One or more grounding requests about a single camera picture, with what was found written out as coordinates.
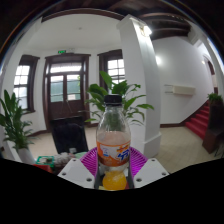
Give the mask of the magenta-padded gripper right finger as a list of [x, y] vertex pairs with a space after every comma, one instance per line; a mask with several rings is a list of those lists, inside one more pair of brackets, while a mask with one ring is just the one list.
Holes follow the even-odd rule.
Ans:
[[141, 188], [168, 175], [169, 173], [156, 158], [148, 159], [137, 149], [130, 148], [128, 168], [130, 189]]

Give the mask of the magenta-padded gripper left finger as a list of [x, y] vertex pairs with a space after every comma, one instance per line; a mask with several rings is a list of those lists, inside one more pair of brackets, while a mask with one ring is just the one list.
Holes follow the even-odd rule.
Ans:
[[71, 159], [58, 176], [78, 186], [93, 189], [95, 187], [97, 172], [97, 149], [93, 148], [80, 159]]

